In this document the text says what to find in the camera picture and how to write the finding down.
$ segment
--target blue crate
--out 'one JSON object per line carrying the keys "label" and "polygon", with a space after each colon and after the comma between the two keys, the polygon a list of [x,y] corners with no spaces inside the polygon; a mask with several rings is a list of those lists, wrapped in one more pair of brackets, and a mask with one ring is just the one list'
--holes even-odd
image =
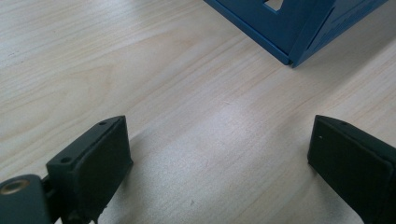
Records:
{"label": "blue crate", "polygon": [[283,64],[299,65],[387,0],[205,0]]}

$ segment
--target blue box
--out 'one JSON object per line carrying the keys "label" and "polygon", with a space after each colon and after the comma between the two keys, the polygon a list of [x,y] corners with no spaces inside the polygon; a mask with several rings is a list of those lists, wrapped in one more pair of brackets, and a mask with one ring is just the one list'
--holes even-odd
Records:
{"label": "blue box", "polygon": [[205,0],[283,64],[295,67],[387,0]]}

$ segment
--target wood grain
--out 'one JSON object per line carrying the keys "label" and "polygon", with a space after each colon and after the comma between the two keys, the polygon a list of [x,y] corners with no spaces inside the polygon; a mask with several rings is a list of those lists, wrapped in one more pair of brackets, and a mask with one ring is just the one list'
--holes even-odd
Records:
{"label": "wood grain", "polygon": [[291,69],[203,1],[1,1],[0,181],[123,114],[102,223],[361,223],[306,153],[316,114],[396,146],[394,8]]}

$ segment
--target wooden surface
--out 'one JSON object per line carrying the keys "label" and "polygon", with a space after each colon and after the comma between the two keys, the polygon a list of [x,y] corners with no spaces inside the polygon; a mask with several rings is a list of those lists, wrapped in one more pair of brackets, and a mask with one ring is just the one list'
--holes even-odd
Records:
{"label": "wooden surface", "polygon": [[396,146],[395,8],[291,69],[199,0],[1,1],[0,181],[126,115],[101,223],[361,223],[306,153],[316,114]]}

